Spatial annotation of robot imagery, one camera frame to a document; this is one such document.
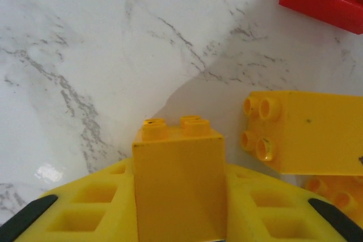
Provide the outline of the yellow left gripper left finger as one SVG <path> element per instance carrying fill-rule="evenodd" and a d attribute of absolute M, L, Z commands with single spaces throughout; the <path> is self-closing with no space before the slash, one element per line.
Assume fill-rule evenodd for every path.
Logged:
<path fill-rule="evenodd" d="M 4 224 L 4 242 L 138 242 L 132 160 L 44 193 Z"/>

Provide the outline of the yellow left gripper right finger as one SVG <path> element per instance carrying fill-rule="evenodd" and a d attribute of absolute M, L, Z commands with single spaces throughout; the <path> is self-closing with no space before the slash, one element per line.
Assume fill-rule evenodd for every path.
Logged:
<path fill-rule="evenodd" d="M 325 198 L 226 166 L 226 242 L 363 242 L 363 229 Z"/>

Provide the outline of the tall yellow lego brick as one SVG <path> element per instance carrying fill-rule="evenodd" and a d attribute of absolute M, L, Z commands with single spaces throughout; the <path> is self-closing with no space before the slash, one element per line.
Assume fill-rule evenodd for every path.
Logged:
<path fill-rule="evenodd" d="M 242 148 L 282 174 L 363 176 L 363 96 L 254 91 Z"/>
<path fill-rule="evenodd" d="M 146 120 L 132 144 L 139 242 L 226 238 L 225 141 L 200 116 Z"/>

